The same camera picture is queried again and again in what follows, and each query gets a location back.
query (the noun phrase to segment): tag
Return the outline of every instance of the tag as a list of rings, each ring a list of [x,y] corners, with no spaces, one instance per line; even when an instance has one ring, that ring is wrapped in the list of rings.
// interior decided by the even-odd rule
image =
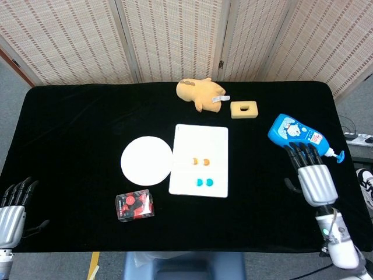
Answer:
[[[218,102],[218,101],[228,101],[231,97],[229,95],[219,95],[212,98],[212,103]]]

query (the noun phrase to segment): white cutting board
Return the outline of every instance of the white cutting board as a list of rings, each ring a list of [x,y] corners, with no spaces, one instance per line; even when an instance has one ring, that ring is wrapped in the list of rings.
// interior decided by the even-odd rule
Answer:
[[[178,124],[173,154],[170,194],[228,196],[228,128]]]

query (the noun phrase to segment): plush toy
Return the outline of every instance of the plush toy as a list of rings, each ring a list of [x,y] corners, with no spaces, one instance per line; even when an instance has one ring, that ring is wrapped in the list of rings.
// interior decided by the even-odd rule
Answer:
[[[213,98],[226,94],[226,91],[211,78],[203,80],[183,79],[176,86],[176,94],[184,101],[194,101],[198,112],[202,109],[212,112],[219,112],[221,101],[213,103]]]

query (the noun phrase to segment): blue lotion bottle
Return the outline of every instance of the blue lotion bottle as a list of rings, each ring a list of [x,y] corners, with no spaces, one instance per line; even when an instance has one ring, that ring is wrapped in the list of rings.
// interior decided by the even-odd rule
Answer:
[[[280,114],[268,132],[271,141],[281,147],[288,145],[290,142],[313,144],[321,156],[334,156],[338,163],[344,160],[344,151],[339,155],[329,146],[328,141],[318,131],[307,127],[296,119],[285,114]]]

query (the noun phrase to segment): yellow sponge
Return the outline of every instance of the yellow sponge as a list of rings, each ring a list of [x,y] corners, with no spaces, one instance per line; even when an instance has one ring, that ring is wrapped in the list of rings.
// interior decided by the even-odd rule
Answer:
[[[256,101],[234,101],[231,102],[232,118],[256,118],[258,107]]]

